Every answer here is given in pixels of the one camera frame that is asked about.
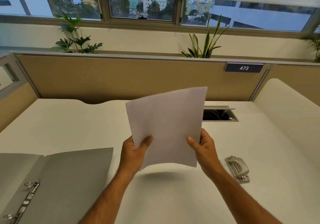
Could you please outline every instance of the left hand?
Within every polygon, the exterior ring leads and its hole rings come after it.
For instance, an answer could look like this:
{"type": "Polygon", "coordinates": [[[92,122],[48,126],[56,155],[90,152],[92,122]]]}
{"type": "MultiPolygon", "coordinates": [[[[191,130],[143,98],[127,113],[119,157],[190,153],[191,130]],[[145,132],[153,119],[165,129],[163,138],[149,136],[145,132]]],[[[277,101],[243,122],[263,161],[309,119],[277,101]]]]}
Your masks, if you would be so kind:
{"type": "Polygon", "coordinates": [[[142,167],[144,155],[152,141],[153,137],[148,136],[141,142],[141,145],[136,148],[132,136],[126,139],[122,145],[120,164],[117,173],[126,174],[133,178],[142,167]]]}

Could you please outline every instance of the hand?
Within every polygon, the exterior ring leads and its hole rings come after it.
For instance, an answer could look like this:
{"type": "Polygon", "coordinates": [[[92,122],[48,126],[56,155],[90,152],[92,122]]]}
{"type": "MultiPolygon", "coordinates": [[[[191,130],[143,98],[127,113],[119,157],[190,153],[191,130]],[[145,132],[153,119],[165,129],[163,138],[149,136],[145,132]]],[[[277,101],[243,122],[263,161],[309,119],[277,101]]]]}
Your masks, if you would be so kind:
{"type": "Polygon", "coordinates": [[[203,172],[210,178],[213,178],[214,173],[223,170],[223,167],[218,159],[214,140],[206,132],[201,129],[200,144],[198,144],[192,137],[188,136],[187,142],[195,151],[195,156],[203,170],[203,172]]]}
{"type": "Polygon", "coordinates": [[[122,145],[120,164],[117,173],[123,173],[133,178],[142,167],[144,154],[152,141],[153,137],[148,136],[141,142],[141,145],[136,148],[132,136],[126,139],[122,145]]]}

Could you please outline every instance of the sheet of paper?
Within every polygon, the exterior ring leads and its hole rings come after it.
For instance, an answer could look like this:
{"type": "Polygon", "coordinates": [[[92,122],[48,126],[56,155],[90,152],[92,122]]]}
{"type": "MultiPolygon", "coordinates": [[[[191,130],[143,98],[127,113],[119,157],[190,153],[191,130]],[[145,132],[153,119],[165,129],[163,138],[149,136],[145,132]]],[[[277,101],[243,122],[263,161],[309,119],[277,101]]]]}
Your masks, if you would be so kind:
{"type": "Polygon", "coordinates": [[[154,137],[142,169],[158,163],[197,166],[194,150],[186,136],[200,140],[207,87],[166,92],[126,103],[134,144],[138,147],[149,135],[154,137]]]}

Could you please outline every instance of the desk surface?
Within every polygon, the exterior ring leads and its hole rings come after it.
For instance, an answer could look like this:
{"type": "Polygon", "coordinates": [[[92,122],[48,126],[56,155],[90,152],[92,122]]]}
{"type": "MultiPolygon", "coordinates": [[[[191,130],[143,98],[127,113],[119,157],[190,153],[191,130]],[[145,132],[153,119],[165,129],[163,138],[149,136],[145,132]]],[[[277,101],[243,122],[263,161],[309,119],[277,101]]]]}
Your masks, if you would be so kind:
{"type": "MultiPolygon", "coordinates": [[[[131,134],[126,101],[97,105],[38,99],[0,133],[0,153],[49,155],[114,147],[108,181],[131,134]]],[[[242,157],[251,182],[242,187],[284,223],[320,223],[320,173],[253,102],[206,102],[236,108],[239,122],[203,122],[218,157],[242,157]]],[[[130,183],[116,223],[235,223],[201,168],[149,166],[130,183]]]]}

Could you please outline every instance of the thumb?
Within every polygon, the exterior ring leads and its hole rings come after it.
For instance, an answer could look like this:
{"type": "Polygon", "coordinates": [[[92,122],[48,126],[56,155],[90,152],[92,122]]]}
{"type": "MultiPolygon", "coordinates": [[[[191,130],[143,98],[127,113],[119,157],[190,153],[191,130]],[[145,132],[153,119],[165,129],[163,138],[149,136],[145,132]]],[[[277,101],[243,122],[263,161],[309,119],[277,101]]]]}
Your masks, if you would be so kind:
{"type": "Polygon", "coordinates": [[[199,145],[192,137],[190,137],[190,136],[188,136],[188,137],[186,137],[186,140],[187,140],[187,142],[188,142],[188,144],[190,145],[190,147],[192,148],[192,149],[194,149],[194,151],[196,152],[196,153],[198,153],[198,151],[201,149],[201,145],[199,145]]]}
{"type": "Polygon", "coordinates": [[[153,137],[150,135],[148,137],[146,137],[140,144],[139,149],[146,152],[148,147],[151,145],[153,141],[153,137]]]}

